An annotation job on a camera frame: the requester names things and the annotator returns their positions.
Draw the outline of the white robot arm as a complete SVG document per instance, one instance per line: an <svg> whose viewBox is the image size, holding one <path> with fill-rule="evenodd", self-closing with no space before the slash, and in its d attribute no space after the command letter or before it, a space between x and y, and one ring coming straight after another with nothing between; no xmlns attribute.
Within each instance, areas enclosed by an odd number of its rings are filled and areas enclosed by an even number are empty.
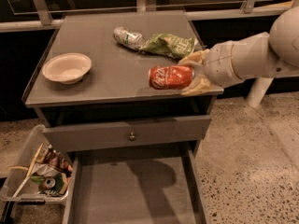
<svg viewBox="0 0 299 224"><path fill-rule="evenodd" d="M299 69L299 7L282 13L269 32L226 41L196 51L179 61L195 70L184 96L207 92L215 84L227 88L257 77L290 77Z"/></svg>

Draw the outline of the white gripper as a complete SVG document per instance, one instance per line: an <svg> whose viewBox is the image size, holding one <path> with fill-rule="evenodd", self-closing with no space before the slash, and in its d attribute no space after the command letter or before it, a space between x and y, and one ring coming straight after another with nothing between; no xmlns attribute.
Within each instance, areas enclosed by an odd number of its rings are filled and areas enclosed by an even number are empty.
<svg viewBox="0 0 299 224"><path fill-rule="evenodd" d="M206 76L195 77L180 94L193 96L208 92L212 85L211 81L223 88L242 83L243 79L236 74L232 64L233 46L233 41L218 43L211 49L198 50L181 59L178 65L204 65Z"/></svg>

